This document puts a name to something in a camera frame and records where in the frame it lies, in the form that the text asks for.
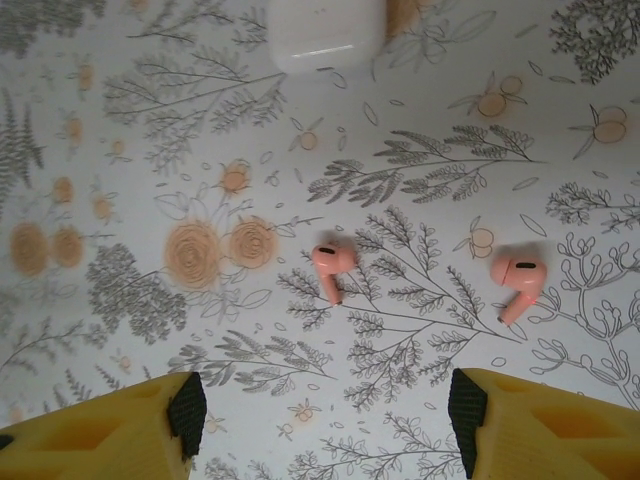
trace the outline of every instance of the floral wallpaper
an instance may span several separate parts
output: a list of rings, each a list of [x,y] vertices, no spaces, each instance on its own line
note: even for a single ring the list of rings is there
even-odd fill
[[[640,3],[388,7],[290,77],[264,2],[0,5],[1,426],[198,371],[193,479],[433,480],[455,367],[640,409]],[[549,266],[509,328],[505,251]]]

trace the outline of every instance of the white earbud case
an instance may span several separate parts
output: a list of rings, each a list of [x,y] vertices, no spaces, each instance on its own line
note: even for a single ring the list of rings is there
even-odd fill
[[[386,0],[271,0],[271,58],[286,73],[367,62],[382,49]]]

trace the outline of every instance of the earbud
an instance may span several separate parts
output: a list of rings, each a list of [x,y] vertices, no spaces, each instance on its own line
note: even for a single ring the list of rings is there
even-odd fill
[[[536,303],[547,280],[547,267],[537,259],[502,257],[491,266],[491,279],[520,292],[498,317],[509,326]]]
[[[342,303],[333,275],[346,273],[356,266],[356,253],[350,248],[318,245],[311,252],[320,282],[332,306]]]

